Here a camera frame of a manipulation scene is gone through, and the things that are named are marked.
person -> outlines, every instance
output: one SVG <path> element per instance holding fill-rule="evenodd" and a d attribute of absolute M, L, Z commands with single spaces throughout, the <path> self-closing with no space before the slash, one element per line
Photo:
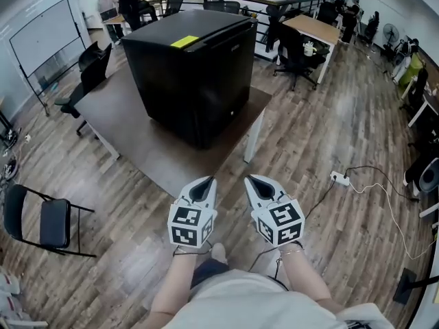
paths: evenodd
<path fill-rule="evenodd" d="M 346 9 L 343 13 L 343 25 L 346 27 L 343 33 L 342 42 L 349 44 L 351 42 L 352 34 L 357 25 L 357 15 L 360 11 L 359 0 L 352 0 L 353 5 Z"/>
<path fill-rule="evenodd" d="M 379 25 L 379 12 L 375 11 L 375 14 L 369 18 L 369 23 L 366 27 L 366 30 L 364 31 L 366 42 L 368 44 L 372 44 L 373 38 L 377 33 L 378 25 Z"/>
<path fill-rule="evenodd" d="M 119 13 L 122 14 L 125 21 L 131 27 L 131 30 L 134 31 L 142 26 L 140 22 L 140 14 L 139 14 L 139 4 L 141 6 L 147 4 L 147 6 L 142 7 L 142 11 L 145 11 L 147 8 L 147 12 L 151 15 L 151 19 L 153 21 L 157 21 L 156 10 L 149 6 L 149 3 L 141 0 L 118 0 L 119 1 Z"/>
<path fill-rule="evenodd" d="M 374 304 L 336 303 L 299 242 L 279 251 L 293 291 L 269 277 L 230 270 L 222 244 L 195 271 L 194 249 L 178 247 L 144 328 L 393 328 Z"/>
<path fill-rule="evenodd" d="M 100 14 L 113 8 L 116 8 L 115 2 L 113 0 L 97 0 L 97 11 Z M 113 41 L 115 45 L 119 45 L 121 43 L 120 39 L 123 38 L 122 27 L 120 25 L 105 26 L 108 30 L 108 34 L 110 34 L 111 41 Z"/>
<path fill-rule="evenodd" d="M 403 59 L 395 66 L 392 72 L 392 80 L 395 84 L 399 83 L 399 80 L 409 68 L 410 62 L 412 62 L 413 54 L 418 52 L 418 50 L 419 40 L 416 38 L 403 44 L 399 51 L 399 53 L 402 54 Z"/>

shoe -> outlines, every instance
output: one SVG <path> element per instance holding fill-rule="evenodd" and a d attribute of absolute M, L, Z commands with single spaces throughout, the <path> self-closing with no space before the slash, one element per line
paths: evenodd
<path fill-rule="evenodd" d="M 227 265 L 226 249 L 221 243 L 216 243 L 212 247 L 211 258 Z"/>

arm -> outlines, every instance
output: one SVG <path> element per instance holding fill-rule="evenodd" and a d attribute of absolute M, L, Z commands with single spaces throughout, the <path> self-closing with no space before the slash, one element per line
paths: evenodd
<path fill-rule="evenodd" d="M 332 300 L 328 286 L 309 264 L 299 245 L 290 243 L 281 246 L 279 251 L 289 283 L 294 291 L 305 294 L 334 314 L 344 309 Z"/>
<path fill-rule="evenodd" d="M 147 329 L 165 326 L 188 302 L 197 255 L 178 255 L 172 260 L 163 285 L 152 301 Z"/>

wooden floor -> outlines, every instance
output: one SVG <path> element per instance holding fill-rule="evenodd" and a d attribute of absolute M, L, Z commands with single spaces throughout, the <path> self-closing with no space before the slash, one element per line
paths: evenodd
<path fill-rule="evenodd" d="M 398 109 L 393 83 L 366 54 L 354 46 L 337 46 L 316 91 L 299 79 L 292 92 L 290 76 L 272 77 L 274 64 L 254 60 L 252 85 L 273 95 L 257 154 L 251 164 L 242 160 L 243 139 L 216 176 L 218 218 L 211 242 L 225 244 L 232 267 L 248 269 L 257 254 L 270 247 L 253 230 L 246 210 L 243 178 L 249 173 L 278 180 L 305 214 L 328 189 L 332 170 L 375 165 L 404 190 L 404 168 L 416 157 L 407 148 L 413 134 Z M 109 72 L 125 61 L 123 49 L 116 47 Z M 26 311 L 33 319 L 48 321 L 50 328 L 142 328 L 171 262 L 167 214 L 173 199 L 125 158 L 112 162 L 89 128 L 82 138 L 76 136 L 80 121 L 60 113 L 53 103 L 78 82 L 74 71 L 60 82 L 57 94 L 48 96 L 49 118 L 37 103 L 18 118 L 22 133 L 32 140 L 21 149 L 16 146 L 21 157 L 17 180 L 94 208 L 95 214 L 82 215 L 80 226 L 83 252 L 98 257 L 48 254 L 13 241 L 2 230 L 2 261 L 21 277 Z M 357 189 L 380 182 L 390 190 L 385 178 L 369 169 L 352 173 L 351 182 Z M 410 252 L 421 253 L 433 240 L 431 223 L 418 218 L 427 202 L 413 204 L 393 192 L 391 196 Z M 38 240 L 39 203 L 27 198 L 24 235 L 32 241 Z M 77 222 L 73 211 L 73 249 Z M 430 253 L 416 261 L 405 255 L 381 189 L 358 195 L 335 185 L 307 220 L 303 242 L 339 303 L 374 302 L 397 328 L 405 327 L 418 292 L 405 307 L 392 296 L 404 267 L 419 278 L 426 274 Z M 261 257 L 254 270 L 273 275 L 277 257 L 276 252 Z"/>

